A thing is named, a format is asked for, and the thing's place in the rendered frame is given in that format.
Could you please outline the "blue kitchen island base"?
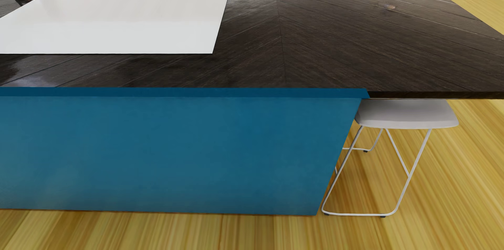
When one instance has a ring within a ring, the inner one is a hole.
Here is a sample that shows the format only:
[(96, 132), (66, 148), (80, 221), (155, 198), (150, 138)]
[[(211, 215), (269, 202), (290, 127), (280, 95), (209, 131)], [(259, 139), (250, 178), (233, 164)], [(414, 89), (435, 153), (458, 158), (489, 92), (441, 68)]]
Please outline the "blue kitchen island base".
[(364, 88), (0, 87), (0, 209), (316, 215)]

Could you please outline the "white flat cooktop panel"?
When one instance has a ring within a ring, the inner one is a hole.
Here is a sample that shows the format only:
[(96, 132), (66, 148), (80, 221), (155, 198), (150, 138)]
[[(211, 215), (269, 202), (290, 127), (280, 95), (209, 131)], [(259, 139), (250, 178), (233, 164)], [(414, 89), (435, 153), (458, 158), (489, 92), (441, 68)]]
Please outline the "white flat cooktop panel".
[(211, 54), (228, 0), (33, 0), (0, 17), (0, 54)]

